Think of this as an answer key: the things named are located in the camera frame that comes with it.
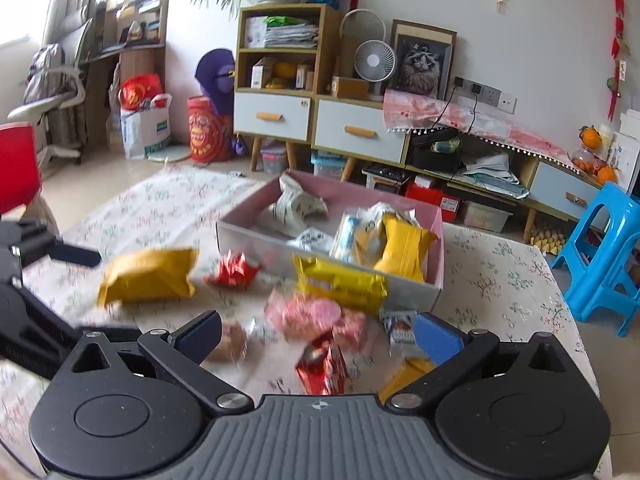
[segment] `floral tablecloth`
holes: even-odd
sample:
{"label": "floral tablecloth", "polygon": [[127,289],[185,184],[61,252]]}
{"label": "floral tablecloth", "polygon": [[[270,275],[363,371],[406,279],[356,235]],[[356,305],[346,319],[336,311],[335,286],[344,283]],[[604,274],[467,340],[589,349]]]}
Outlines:
{"label": "floral tablecloth", "polygon": [[[261,186],[261,183],[187,167],[168,166],[160,173],[103,205],[64,237],[70,243],[98,249],[104,258],[97,269],[84,269],[48,258],[31,266],[24,281],[45,304],[69,322],[137,323],[143,330],[173,330],[208,308],[223,318],[249,326],[260,319],[270,279],[248,291],[229,292],[202,283],[217,263],[215,222]],[[445,224],[444,290],[434,313],[467,332],[491,330],[503,340],[528,340],[533,332],[553,332],[568,350],[594,390],[597,385],[574,320],[537,248],[475,230]],[[113,306],[100,309],[95,297],[104,265],[115,256],[147,247],[194,246],[200,249],[191,275],[196,295],[190,300]],[[204,366],[256,401],[264,393],[302,393],[294,364],[302,344],[258,331],[248,358],[240,365]],[[397,365],[388,357],[384,335],[370,357],[346,355],[357,392],[376,391]],[[0,438],[31,469],[41,473],[28,437],[28,420],[47,381],[9,361],[0,362]],[[2,463],[0,471],[17,466]],[[599,476],[610,478],[610,455]]]}

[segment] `stack of papers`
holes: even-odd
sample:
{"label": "stack of papers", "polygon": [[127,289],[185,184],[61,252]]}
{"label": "stack of papers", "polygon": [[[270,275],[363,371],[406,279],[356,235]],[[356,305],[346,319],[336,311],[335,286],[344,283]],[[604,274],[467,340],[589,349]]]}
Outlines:
{"label": "stack of papers", "polygon": [[507,153],[478,158],[463,156],[463,162],[466,171],[460,174],[473,179],[476,186],[514,198],[524,198],[529,194],[529,190],[520,184],[518,178],[509,170],[509,155]]}
{"label": "stack of papers", "polygon": [[264,46],[267,48],[316,48],[318,26],[303,24],[270,27],[264,37]]}

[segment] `snack wrapper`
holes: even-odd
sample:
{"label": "snack wrapper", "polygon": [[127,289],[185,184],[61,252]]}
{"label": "snack wrapper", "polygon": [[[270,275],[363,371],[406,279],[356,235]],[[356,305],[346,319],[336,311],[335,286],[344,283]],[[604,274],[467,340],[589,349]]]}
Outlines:
{"label": "snack wrapper", "polygon": [[415,310],[383,312],[380,315],[385,332],[389,336],[389,354],[391,357],[426,357],[415,341],[414,323],[417,316],[418,313]]}
{"label": "snack wrapper", "polygon": [[198,259],[197,249],[146,249],[112,261],[100,285],[98,306],[113,301],[190,298],[195,288],[187,275]]}
{"label": "snack wrapper", "polygon": [[373,272],[350,269],[322,258],[293,257],[298,288],[318,298],[334,300],[340,306],[378,315],[386,297],[386,278]]}
{"label": "snack wrapper", "polygon": [[340,347],[330,333],[306,346],[296,372],[308,395],[342,395],[349,379]]}
{"label": "snack wrapper", "polygon": [[295,238],[306,230],[307,215],[328,213],[324,200],[304,191],[288,174],[280,176],[280,190],[279,199],[260,214],[259,222],[264,227]]}
{"label": "snack wrapper", "polygon": [[288,245],[297,247],[303,251],[317,251],[318,253],[324,254],[329,254],[333,243],[334,237],[323,233],[315,227],[310,227],[295,240],[287,242]]}
{"label": "snack wrapper", "polygon": [[385,251],[373,268],[423,282],[422,262],[436,235],[392,215],[385,215],[383,221],[386,230]]}
{"label": "snack wrapper", "polygon": [[419,228],[415,211],[404,212],[378,202],[368,209],[347,210],[342,215],[329,256],[363,267],[373,267],[386,245],[383,218],[391,215]]}
{"label": "snack wrapper", "polygon": [[227,252],[218,263],[218,272],[204,277],[209,285],[226,285],[247,288],[262,267],[250,262],[243,253]]}
{"label": "snack wrapper", "polygon": [[380,402],[384,404],[394,393],[407,387],[409,384],[420,379],[435,368],[428,359],[405,359],[398,372],[393,378],[378,392]]}
{"label": "snack wrapper", "polygon": [[331,330],[342,317],[335,301],[295,292],[287,296],[274,288],[264,309],[266,320],[287,338],[311,341]]}
{"label": "snack wrapper", "polygon": [[235,319],[222,322],[222,339],[207,359],[223,363],[237,363],[246,352],[247,334]]}

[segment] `blue gripper pad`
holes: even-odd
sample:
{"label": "blue gripper pad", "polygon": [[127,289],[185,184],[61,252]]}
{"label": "blue gripper pad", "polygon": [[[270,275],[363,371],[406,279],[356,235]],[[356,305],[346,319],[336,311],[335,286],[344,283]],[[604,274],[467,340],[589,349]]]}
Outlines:
{"label": "blue gripper pad", "polygon": [[222,338],[222,320],[216,311],[204,312],[171,334],[172,346],[182,355],[200,364],[218,346]]}
{"label": "blue gripper pad", "polygon": [[436,366],[465,347],[465,333],[429,312],[422,312],[415,318],[414,336],[416,344]]}

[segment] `framed picture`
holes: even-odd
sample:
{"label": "framed picture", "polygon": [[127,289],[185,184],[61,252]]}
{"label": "framed picture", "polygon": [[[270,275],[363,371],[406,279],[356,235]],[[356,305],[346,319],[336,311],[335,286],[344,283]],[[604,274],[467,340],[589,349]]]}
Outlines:
{"label": "framed picture", "polygon": [[456,33],[446,28],[394,20],[391,46],[398,68],[389,88],[446,99]]}

